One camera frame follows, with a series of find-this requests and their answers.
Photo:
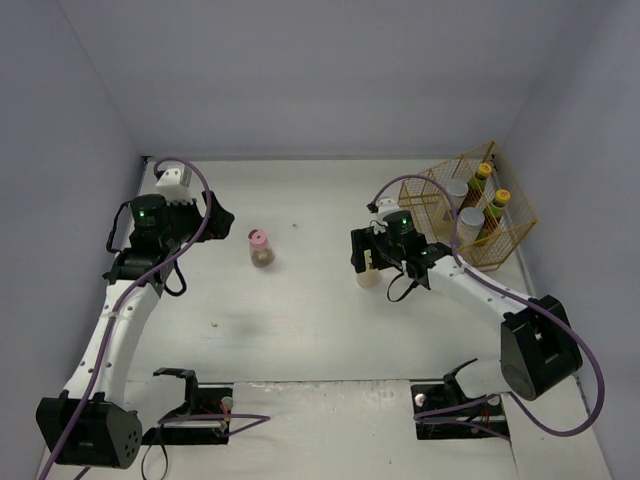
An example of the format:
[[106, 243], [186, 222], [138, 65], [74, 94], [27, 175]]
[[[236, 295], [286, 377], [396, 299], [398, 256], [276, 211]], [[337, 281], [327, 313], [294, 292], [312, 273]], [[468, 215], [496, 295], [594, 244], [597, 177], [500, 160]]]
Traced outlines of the yellow lid spice shaker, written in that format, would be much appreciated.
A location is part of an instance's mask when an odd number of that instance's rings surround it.
[[381, 274], [373, 266], [373, 260], [370, 250], [364, 251], [363, 259], [365, 270], [361, 273], [356, 274], [356, 281], [360, 287], [370, 289], [380, 284]]

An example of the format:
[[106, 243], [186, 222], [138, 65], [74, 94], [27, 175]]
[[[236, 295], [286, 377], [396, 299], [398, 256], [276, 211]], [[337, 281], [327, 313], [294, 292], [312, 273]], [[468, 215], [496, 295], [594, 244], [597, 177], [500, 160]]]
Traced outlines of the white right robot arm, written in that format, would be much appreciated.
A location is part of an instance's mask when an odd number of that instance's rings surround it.
[[393, 268], [423, 287], [445, 295], [483, 321], [498, 337], [498, 352], [472, 359], [445, 375], [445, 405], [464, 412], [478, 398], [514, 393], [533, 401], [583, 365], [569, 334], [563, 305], [552, 296], [534, 299], [512, 291], [457, 261], [451, 249], [430, 243], [407, 210], [372, 221], [351, 233], [351, 264], [357, 273]]

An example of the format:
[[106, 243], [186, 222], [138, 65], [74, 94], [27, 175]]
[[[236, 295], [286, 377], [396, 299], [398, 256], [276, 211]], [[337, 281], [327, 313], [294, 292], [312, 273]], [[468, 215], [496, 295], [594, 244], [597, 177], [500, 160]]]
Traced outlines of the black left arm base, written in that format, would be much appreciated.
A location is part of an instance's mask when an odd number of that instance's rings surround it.
[[201, 383], [196, 372], [159, 368], [134, 394], [133, 409], [142, 423], [145, 446], [202, 446], [229, 443], [229, 419], [197, 420], [197, 415], [229, 413], [233, 386]]

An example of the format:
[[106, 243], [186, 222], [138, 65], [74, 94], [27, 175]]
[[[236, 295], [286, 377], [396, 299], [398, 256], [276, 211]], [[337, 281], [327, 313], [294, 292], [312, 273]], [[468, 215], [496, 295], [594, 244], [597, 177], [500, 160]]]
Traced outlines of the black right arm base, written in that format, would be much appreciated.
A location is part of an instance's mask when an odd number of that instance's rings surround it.
[[510, 440], [504, 408], [499, 396], [480, 401], [486, 394], [468, 397], [458, 382], [460, 373], [476, 366], [474, 358], [447, 372], [439, 381], [412, 383], [413, 415], [424, 414], [415, 424], [419, 441]]

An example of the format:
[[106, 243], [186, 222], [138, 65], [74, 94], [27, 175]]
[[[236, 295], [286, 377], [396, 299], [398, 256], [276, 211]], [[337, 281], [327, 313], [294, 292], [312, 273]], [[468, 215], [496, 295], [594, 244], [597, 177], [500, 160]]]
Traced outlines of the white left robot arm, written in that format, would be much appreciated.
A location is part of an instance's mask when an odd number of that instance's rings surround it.
[[170, 201], [161, 194], [127, 202], [132, 231], [104, 274], [106, 296], [91, 339], [61, 393], [44, 397], [36, 422], [50, 451], [40, 472], [56, 465], [127, 469], [148, 430], [199, 409], [194, 371], [161, 367], [141, 391], [126, 391], [145, 324], [163, 294], [177, 259], [194, 243], [225, 239], [235, 219], [210, 189], [201, 199]]

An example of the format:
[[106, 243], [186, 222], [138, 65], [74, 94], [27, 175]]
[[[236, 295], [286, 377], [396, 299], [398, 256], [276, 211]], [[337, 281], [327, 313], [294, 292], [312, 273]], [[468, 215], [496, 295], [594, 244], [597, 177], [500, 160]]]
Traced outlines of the silver lid jar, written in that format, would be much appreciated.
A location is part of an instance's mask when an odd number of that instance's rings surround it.
[[468, 194], [468, 184], [459, 179], [451, 178], [446, 181], [446, 195], [443, 200], [443, 217], [445, 221], [451, 220], [454, 213], [458, 213]]
[[459, 246], [473, 244], [484, 225], [484, 213], [476, 207], [467, 207], [459, 212], [457, 223], [457, 237]]

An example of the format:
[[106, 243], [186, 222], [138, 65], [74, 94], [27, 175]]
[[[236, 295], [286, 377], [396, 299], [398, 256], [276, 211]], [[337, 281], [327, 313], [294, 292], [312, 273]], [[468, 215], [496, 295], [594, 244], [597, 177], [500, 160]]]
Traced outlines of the yellow cap sauce bottle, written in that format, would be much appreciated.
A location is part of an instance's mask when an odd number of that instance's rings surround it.
[[487, 181], [492, 172], [493, 166], [491, 163], [482, 162], [477, 166], [473, 176], [467, 182], [468, 191], [460, 206], [461, 210], [477, 206], [483, 197]]
[[480, 229], [478, 236], [476, 237], [475, 244], [477, 246], [483, 246], [487, 243], [489, 237], [496, 231], [500, 225], [502, 216], [505, 212], [506, 206], [511, 200], [511, 193], [506, 189], [498, 189], [495, 192], [493, 199], [485, 207], [484, 223]]

